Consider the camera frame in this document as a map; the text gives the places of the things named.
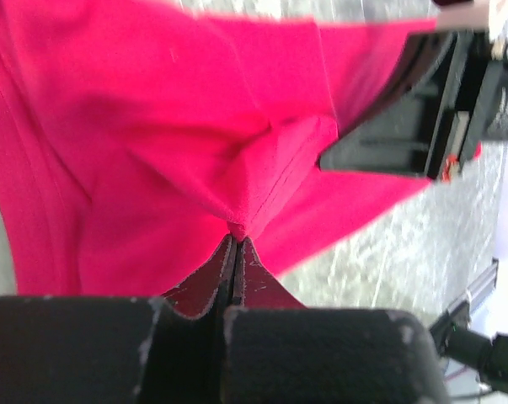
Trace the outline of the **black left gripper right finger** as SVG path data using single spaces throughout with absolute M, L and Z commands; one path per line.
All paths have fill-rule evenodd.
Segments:
M 223 317 L 226 403 L 447 403 L 429 330 L 394 309 L 307 308 L 238 249 Z

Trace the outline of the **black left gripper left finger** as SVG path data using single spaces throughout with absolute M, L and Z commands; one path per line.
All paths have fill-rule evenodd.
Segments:
M 236 241 L 163 295 L 0 296 L 0 403 L 217 403 Z

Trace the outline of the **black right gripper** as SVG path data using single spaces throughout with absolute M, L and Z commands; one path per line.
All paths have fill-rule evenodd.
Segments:
M 508 41 L 483 30 L 420 33 L 318 165 L 448 181 L 483 141 L 508 141 Z

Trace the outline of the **red t shirt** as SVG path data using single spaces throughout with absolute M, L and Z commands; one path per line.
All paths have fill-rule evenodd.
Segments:
M 158 295 L 227 235 L 280 274 L 427 186 L 319 170 L 433 19 L 0 1 L 0 211 L 25 295 Z

